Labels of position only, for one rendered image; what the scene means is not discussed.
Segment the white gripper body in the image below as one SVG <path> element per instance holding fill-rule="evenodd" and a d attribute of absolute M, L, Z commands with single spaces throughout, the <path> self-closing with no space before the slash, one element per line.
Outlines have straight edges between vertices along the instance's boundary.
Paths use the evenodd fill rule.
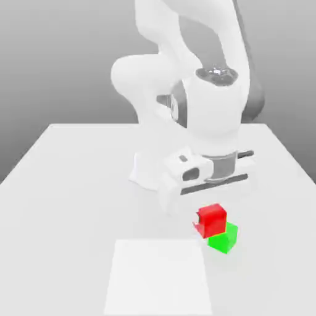
<path fill-rule="evenodd" d="M 176 214 L 221 202 L 240 201 L 257 189 L 257 174 L 243 173 L 219 183 L 199 183 L 184 186 L 165 174 L 160 183 L 158 197 L 166 214 Z"/>

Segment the small red cube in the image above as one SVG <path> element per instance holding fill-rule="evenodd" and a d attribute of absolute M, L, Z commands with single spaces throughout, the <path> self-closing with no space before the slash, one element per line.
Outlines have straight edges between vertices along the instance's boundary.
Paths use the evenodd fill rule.
<path fill-rule="evenodd" d="M 210 238 L 226 232 L 227 212 L 220 204 L 211 204 L 197 211 L 198 222 L 193 226 L 202 238 Z"/>

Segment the small green cube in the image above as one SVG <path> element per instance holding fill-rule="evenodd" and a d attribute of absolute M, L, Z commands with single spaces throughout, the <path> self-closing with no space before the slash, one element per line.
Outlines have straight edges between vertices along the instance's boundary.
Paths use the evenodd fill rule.
<path fill-rule="evenodd" d="M 228 254 L 236 244 L 237 236 L 238 226 L 227 222 L 226 231 L 209 237 L 207 245 L 224 254 Z"/>

